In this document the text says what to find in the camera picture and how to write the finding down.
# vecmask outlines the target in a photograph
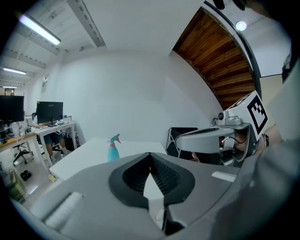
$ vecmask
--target fluorescent ceiling light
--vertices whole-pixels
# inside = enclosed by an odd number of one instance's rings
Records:
[[[45,27],[43,27],[41,24],[39,24],[37,21],[35,21],[32,18],[29,18],[25,15],[22,15],[20,17],[20,22],[29,27],[30,29],[37,32],[39,35],[43,36],[53,44],[57,45],[60,43],[60,39],[57,38],[54,34],[52,34],[50,31],[48,31]]]
[[[239,21],[236,23],[236,29],[239,30],[239,31],[243,31],[245,30],[247,27],[247,24],[243,21]]]
[[[4,71],[8,71],[8,72],[12,72],[12,73],[19,73],[19,74],[23,74],[23,75],[26,75],[25,72],[23,71],[19,71],[19,70],[15,70],[15,69],[11,69],[11,68],[7,68],[7,67],[4,67],[3,68]]]

